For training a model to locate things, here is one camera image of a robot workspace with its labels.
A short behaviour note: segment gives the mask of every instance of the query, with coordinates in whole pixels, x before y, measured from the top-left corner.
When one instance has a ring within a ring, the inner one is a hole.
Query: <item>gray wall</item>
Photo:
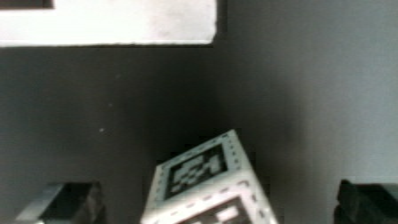
[[[398,182],[398,2],[230,1],[228,24],[214,48],[0,50],[0,222],[98,179],[137,223],[157,162],[232,128],[283,223],[333,223],[342,178]]]

